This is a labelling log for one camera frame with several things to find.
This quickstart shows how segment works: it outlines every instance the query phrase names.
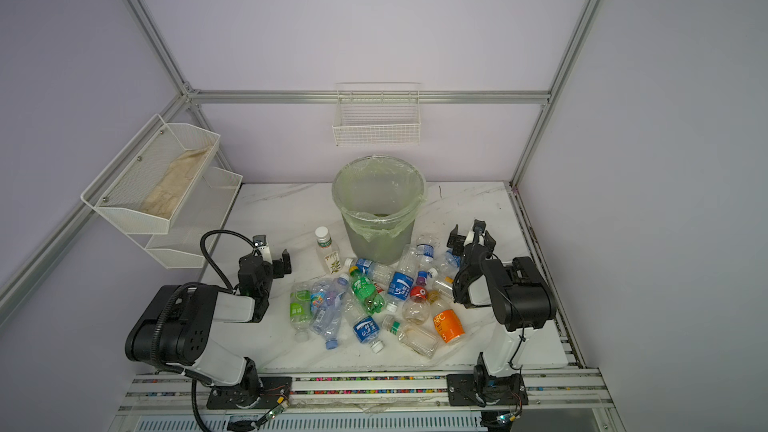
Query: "white bottle cap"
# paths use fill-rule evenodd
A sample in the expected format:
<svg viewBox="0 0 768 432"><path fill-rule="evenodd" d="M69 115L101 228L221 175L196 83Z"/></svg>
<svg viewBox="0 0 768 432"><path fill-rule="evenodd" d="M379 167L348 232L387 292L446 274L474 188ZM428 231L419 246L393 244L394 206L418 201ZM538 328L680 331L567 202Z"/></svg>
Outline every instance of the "white bottle cap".
<svg viewBox="0 0 768 432"><path fill-rule="evenodd" d="M328 232L328 227L318 227L315 229L315 238L321 242L325 242L329 238L331 238L330 232Z"/></svg>
<svg viewBox="0 0 768 432"><path fill-rule="evenodd" d="M384 343L381 341L376 341L371 344L371 350L373 350L374 354L378 354L379 352L382 351L383 348L384 348Z"/></svg>

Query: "white marble tabletop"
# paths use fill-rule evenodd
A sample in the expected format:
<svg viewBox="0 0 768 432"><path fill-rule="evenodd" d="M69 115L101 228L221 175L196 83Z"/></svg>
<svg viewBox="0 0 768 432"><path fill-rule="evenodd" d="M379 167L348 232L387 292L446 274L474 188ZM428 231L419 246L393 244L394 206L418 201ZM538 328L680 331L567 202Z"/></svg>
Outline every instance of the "white marble tabletop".
<svg viewBox="0 0 768 432"><path fill-rule="evenodd" d="M431 182L413 236L430 232L445 245L451 229L458 224L462 234L475 218L484 220L496 239L495 253L503 261L528 254L518 221L503 182ZM331 199L331 184L251 184L243 185L225 228L247 236L266 234L273 256L288 249L293 273L275 279L270 306L258 324L214 323L210 337L237 354L252 358L263 372L387 371L387 370L468 370L477 361L499 327L490 308L466 309L454 304L469 337L455 347L441 344L432 359L427 359L398 343L382 331L385 348L374 354L360 344L345 322L339 334L340 345L326 350L324 342L310 332L310 340L293 340L288 319L288 298L294 282L313 281L324 275L315 252L315 228L327 226L341 249L342 257L352 256L339 210ZM445 246L436 254L442 254ZM214 260L233 284L237 282L237 259L250 248L236 237L222 235ZM220 284L208 267L203 282ZM374 319L381 322L384 313ZM559 368L568 360L556 327L550 323L528 342L521 357L527 369Z"/></svg>

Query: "black mounting plate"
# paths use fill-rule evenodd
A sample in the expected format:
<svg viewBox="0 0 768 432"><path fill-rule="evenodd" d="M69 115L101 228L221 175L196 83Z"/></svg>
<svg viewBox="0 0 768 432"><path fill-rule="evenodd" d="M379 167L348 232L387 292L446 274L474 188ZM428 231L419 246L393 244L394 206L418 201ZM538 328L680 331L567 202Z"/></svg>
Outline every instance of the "black mounting plate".
<svg viewBox="0 0 768 432"><path fill-rule="evenodd" d="M251 409L271 410L277 406L280 395L290 398L290 386L293 379L290 377L259 377L264 385L264 393L259 397ZM244 392L229 388L218 388L210 392L206 408L209 410L237 410L234 403Z"/></svg>
<svg viewBox="0 0 768 432"><path fill-rule="evenodd" d="M471 399L477 394L475 376L473 374L449 374L448 403L455 406L474 405L478 402ZM515 374L505 378L490 378L483 388L485 407L492 408L497 405L528 405L528 394L525 392L522 375Z"/></svg>

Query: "beige cloth in basket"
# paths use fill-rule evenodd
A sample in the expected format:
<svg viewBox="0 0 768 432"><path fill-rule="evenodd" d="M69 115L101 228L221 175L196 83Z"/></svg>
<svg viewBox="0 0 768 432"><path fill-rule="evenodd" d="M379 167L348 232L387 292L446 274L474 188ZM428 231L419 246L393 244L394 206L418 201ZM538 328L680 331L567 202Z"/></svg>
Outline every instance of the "beige cloth in basket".
<svg viewBox="0 0 768 432"><path fill-rule="evenodd" d="M139 210L151 216L170 218L211 148L187 150L175 158Z"/></svg>

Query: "light blue vented panel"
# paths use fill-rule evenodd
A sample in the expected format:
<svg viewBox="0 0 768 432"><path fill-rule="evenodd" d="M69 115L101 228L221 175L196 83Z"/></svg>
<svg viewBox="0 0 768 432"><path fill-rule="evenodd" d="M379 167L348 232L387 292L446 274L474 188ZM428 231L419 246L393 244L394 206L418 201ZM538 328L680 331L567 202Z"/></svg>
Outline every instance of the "light blue vented panel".
<svg viewBox="0 0 768 432"><path fill-rule="evenodd" d="M259 416L203 416L213 432L226 430L229 420L255 420ZM380 414L284 414L267 422L262 430L410 430L418 432L465 432L486 430L480 427L480 413L466 410L439 412L383 412ZM192 432L199 430L192 415L149 415L139 419L136 432Z"/></svg>

